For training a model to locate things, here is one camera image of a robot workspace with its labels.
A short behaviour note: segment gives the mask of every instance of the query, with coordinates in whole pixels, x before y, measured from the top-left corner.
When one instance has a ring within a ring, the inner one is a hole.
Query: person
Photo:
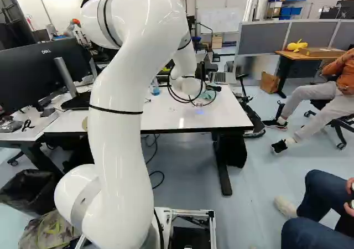
[[[301,86],[295,89],[286,102],[280,117],[263,121],[264,125],[280,130],[287,130],[288,118],[303,100],[332,99],[310,122],[296,131],[292,137],[272,144],[272,150],[278,154],[296,143],[311,137],[326,124],[336,118],[354,113],[354,49],[344,53],[337,60],[324,67],[325,76],[337,75],[337,81],[319,85]]]
[[[282,229],[281,248],[353,249],[354,209],[348,203],[354,199],[353,183],[354,178],[346,181],[312,170],[305,177],[306,192],[297,209],[284,197],[276,197],[276,207],[290,218]],[[319,223],[331,209],[340,214],[334,230]]]

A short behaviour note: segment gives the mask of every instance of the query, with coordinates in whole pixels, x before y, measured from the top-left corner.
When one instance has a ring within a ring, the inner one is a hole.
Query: cubicle partition
[[[248,85],[257,85],[263,70],[276,72],[279,57],[275,51],[284,50],[289,43],[302,39],[309,47],[347,50],[354,44],[353,31],[354,20],[347,19],[241,22],[234,71],[238,67],[250,74]]]

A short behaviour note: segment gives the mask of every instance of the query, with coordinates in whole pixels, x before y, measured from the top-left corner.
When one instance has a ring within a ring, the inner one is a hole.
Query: table
[[[162,87],[160,90],[158,96],[147,94],[151,102],[145,103],[143,107],[141,134],[213,132],[242,138],[245,131],[253,129],[252,122],[229,86],[223,86],[215,101],[205,107],[179,103],[172,99],[166,88]],[[44,130],[44,136],[53,138],[85,135],[82,121],[87,115],[88,110],[66,111]],[[216,161],[222,193],[231,195],[232,188],[226,166],[228,160],[217,157]]]
[[[58,178],[63,176],[60,169],[48,158],[41,150],[43,129],[54,121],[59,115],[53,113],[49,117],[40,118],[39,112],[34,108],[24,108],[24,113],[16,112],[13,114],[14,120],[31,120],[32,129],[21,129],[13,133],[0,133],[0,147],[18,148],[30,161],[39,169],[53,172]]]
[[[306,60],[328,60],[336,59],[337,57],[328,57],[328,56],[307,56],[299,52],[294,53],[293,51],[275,51],[276,54],[280,55],[280,63],[278,68],[278,73],[280,76],[280,82],[278,85],[278,91],[280,97],[286,98],[287,96],[283,93],[283,87],[285,81],[289,75],[291,66],[295,61],[306,61]]]

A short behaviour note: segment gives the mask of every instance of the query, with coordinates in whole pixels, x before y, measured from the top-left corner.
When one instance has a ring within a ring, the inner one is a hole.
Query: jeans
[[[354,217],[344,203],[354,199],[346,191],[346,180],[333,174],[312,170],[305,178],[306,193],[296,219],[282,229],[282,249],[353,249]],[[334,230],[318,223],[334,209],[341,215]]]

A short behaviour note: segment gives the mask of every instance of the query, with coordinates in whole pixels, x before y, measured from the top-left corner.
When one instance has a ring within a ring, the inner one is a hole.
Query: white desk
[[[0,147],[19,148],[39,170],[48,170],[56,174],[58,178],[62,177],[63,173],[40,150],[43,129],[52,123],[59,114],[54,112],[48,117],[40,118],[40,113],[35,108],[26,107],[23,111],[24,113],[12,114],[14,120],[24,122],[29,119],[34,128],[27,128],[24,132],[19,129],[13,133],[0,133]]]
[[[228,86],[223,86],[215,101],[205,107],[180,103],[172,99],[167,88],[160,88],[158,96],[147,94],[151,102],[144,104],[142,133],[190,133],[222,131],[246,131],[252,122],[237,102]],[[45,130],[45,135],[85,134],[82,121],[88,110],[66,111]]]

